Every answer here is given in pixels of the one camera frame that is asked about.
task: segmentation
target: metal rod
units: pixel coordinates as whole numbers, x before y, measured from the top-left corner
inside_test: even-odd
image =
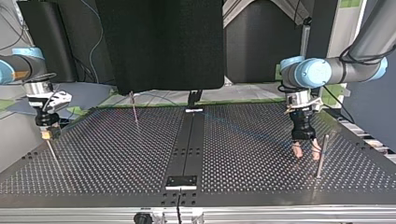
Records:
[[[58,158],[56,157],[55,151],[53,150],[52,144],[50,143],[50,140],[46,140],[47,145],[49,146],[49,151],[52,154],[53,159],[58,161]]]
[[[317,178],[320,178],[320,175],[321,175],[321,170],[323,168],[323,162],[324,162],[324,156],[325,156],[325,153],[326,153],[326,150],[327,150],[327,146],[329,145],[329,139],[330,139],[330,136],[328,134],[326,134],[324,136],[323,146],[322,146],[322,150],[320,152],[320,160],[319,160]]]

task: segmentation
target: metal bracket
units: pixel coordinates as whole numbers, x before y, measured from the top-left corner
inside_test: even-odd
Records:
[[[166,190],[196,190],[196,175],[169,176],[166,181]]]

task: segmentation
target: wire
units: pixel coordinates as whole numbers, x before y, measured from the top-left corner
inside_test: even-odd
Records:
[[[57,92],[60,92],[60,91],[58,91],[59,87],[61,87],[61,84],[59,84],[59,85],[56,87],[56,89],[55,89],[55,91],[53,92],[53,94],[50,96],[50,98],[48,99],[48,101],[44,104],[43,109],[42,109],[43,112],[47,112],[46,109],[47,109],[48,105],[50,104],[50,100],[52,99],[52,97],[53,97]]]
[[[95,81],[94,77],[92,76],[92,71],[90,68],[88,68],[84,62],[82,62],[78,57],[73,55],[73,59],[75,60],[76,63],[78,63],[82,69],[82,72],[84,73],[84,78],[83,78],[83,82],[86,81],[87,79],[87,75],[90,79],[92,79],[93,81]]]
[[[40,75],[40,76],[37,76],[37,77],[28,78],[28,79],[24,80],[22,84],[24,84],[26,82],[30,82],[30,81],[36,81],[36,80],[39,80],[39,79],[53,78],[53,77],[56,77],[56,76],[57,76],[56,73],[47,73],[47,74],[43,74],[43,75]]]
[[[76,108],[74,107],[72,114],[69,116],[69,118],[67,118],[68,122],[63,122],[63,123],[60,123],[60,124],[63,124],[63,125],[69,124],[70,123],[70,119],[73,117],[75,110],[76,110]]]
[[[1,119],[6,119],[6,118],[8,118],[8,117],[10,117],[11,115],[14,115],[14,114],[16,114],[16,112],[13,112],[13,113],[10,113],[10,114],[8,114],[8,115],[5,115],[5,116],[3,116],[2,118],[0,118],[0,120]]]
[[[24,21],[23,21],[22,23],[20,22],[20,20],[19,20],[19,18],[18,18],[18,15],[17,15],[14,11],[11,11],[8,7],[3,6],[3,5],[1,5],[1,4],[0,4],[0,9],[3,9],[4,11],[6,11],[6,12],[8,13],[8,15],[10,16],[10,18],[13,19],[13,20],[20,26],[21,32],[22,32],[25,28],[27,28],[27,27],[25,26],[25,24],[24,24]],[[8,24],[8,26],[14,31],[15,34],[20,35],[20,32],[18,32],[18,31],[14,28],[14,26],[11,24],[11,22],[9,22],[9,20],[6,18],[6,16],[4,16],[2,13],[0,13],[0,16],[3,17],[4,21],[5,21],[5,22]],[[27,45],[31,45],[31,43],[30,43],[30,41],[29,41],[29,40],[30,40],[29,34],[28,34],[27,32],[24,32],[23,35],[22,35],[22,37],[21,37],[21,40],[22,40],[24,43],[26,43]]]
[[[340,100],[338,100],[338,98],[334,95],[334,94],[332,94],[332,92],[326,87],[326,86],[323,86],[323,88],[330,94],[330,96],[332,97],[332,98],[334,98],[334,100],[338,103],[338,104],[340,104],[340,106],[346,111],[346,113],[349,115],[349,117],[350,117],[350,119],[346,119],[346,120],[348,120],[349,122],[351,122],[351,123],[355,123],[355,120],[353,119],[353,116],[349,113],[349,111],[347,111],[347,109],[346,109],[346,107],[344,106],[344,104],[343,103],[341,103],[341,101]]]
[[[293,92],[297,92],[297,91],[306,91],[306,88],[291,88],[291,87],[286,87],[285,85],[283,85],[283,81],[280,81],[280,85],[277,87],[277,90],[283,93],[293,93]]]
[[[383,58],[387,57],[388,55],[390,55],[394,50],[396,50],[396,45],[394,45],[390,50],[388,50],[385,53],[382,54],[377,54],[377,55],[368,55],[368,56],[364,56],[365,59],[355,59],[354,57],[352,57],[352,55],[350,55],[350,48],[351,46],[347,47],[346,49],[344,49],[344,51],[340,54],[339,56],[339,60],[342,63],[358,63],[358,64],[363,64],[363,65],[374,65],[374,64],[379,64]]]
[[[96,83],[99,83],[99,77],[98,77],[98,75],[97,75],[97,73],[96,73],[95,66],[93,66],[92,55],[93,55],[93,52],[96,50],[96,48],[99,46],[99,44],[102,42],[104,30],[103,30],[103,26],[102,26],[102,22],[101,22],[100,16],[99,16],[99,14],[95,11],[95,9],[93,9],[93,8],[92,8],[88,3],[86,3],[84,0],[80,0],[80,1],[81,1],[86,7],[88,7],[88,8],[96,15],[96,17],[97,17],[98,20],[99,20],[100,27],[101,27],[100,38],[99,38],[98,42],[93,46],[93,48],[91,49],[91,52],[90,52],[90,64],[91,64],[91,67],[92,67],[92,71],[93,71],[93,74],[95,75]]]
[[[5,47],[0,48],[0,50],[9,49],[9,48],[14,47],[14,46],[15,46],[16,44],[18,44],[18,42],[20,42],[20,40],[22,39],[23,33],[24,33],[24,30],[22,30],[20,36],[18,37],[18,39],[17,39],[14,43],[12,43],[12,44],[10,44],[10,45],[8,45],[8,46],[5,46]]]
[[[293,19],[293,21],[294,21],[294,30],[297,27],[296,19],[297,19],[297,13],[298,13],[298,8],[300,6],[300,3],[301,3],[301,0],[298,0],[297,6],[296,6],[296,10],[294,11],[294,19]]]

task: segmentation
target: black fabric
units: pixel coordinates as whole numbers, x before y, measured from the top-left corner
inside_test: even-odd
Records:
[[[47,69],[57,76],[54,82],[75,82],[76,65],[71,54],[58,5],[49,2],[18,2],[29,33],[41,48]]]
[[[223,85],[221,0],[96,0],[96,5],[121,94]]]
[[[276,65],[300,54],[301,27],[268,0],[247,6],[226,32],[227,77],[234,83],[276,81]]]

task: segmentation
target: wall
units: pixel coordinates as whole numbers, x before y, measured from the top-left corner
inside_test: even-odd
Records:
[[[363,22],[373,10],[376,0],[368,0]],[[351,96],[345,106],[364,131],[391,149],[396,149],[396,53],[388,56],[389,67],[384,77],[367,83],[348,84]]]
[[[2,6],[14,8],[12,0],[1,0]],[[0,9],[0,13],[12,21],[14,27],[18,24],[14,22],[8,14]],[[0,48],[12,44],[18,39],[15,34],[0,17]],[[16,47],[25,47],[23,41],[19,41]],[[0,54],[8,55],[11,49],[1,50]],[[19,86],[0,86],[0,99],[15,99],[23,96],[24,91]],[[6,169],[21,156],[31,149],[37,147],[42,142],[38,128],[35,126],[34,117],[25,115],[9,115],[8,112],[0,111],[0,172]]]

